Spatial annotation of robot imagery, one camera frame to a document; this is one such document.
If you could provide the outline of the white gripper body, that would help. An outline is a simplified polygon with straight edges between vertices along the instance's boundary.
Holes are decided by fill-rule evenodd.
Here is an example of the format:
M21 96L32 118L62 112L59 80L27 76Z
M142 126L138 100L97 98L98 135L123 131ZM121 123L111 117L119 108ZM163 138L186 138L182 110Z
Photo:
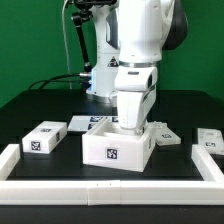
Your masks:
M137 130L144 126L156 99L157 68L120 66L115 78L119 125Z

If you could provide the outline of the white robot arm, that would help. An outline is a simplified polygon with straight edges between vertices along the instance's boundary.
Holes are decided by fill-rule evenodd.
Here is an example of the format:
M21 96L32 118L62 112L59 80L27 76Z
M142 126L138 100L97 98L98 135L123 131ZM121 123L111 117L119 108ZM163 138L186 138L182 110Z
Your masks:
M162 52L187 36L181 0L96 0L90 11L97 62L87 96L115 104L121 128L141 130L156 99Z

